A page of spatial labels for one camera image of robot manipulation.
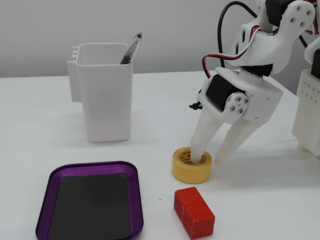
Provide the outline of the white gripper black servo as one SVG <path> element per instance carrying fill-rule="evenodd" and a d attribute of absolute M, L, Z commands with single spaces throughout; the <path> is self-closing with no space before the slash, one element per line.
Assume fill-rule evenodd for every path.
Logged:
<path fill-rule="evenodd" d="M 205 80 L 193 109 L 202 108 L 191 138 L 192 163 L 201 160 L 206 147 L 220 127 L 231 124 L 215 155 L 215 164 L 227 160 L 258 128 L 269 121 L 283 91 L 263 77 L 246 70 L 217 67 Z"/>

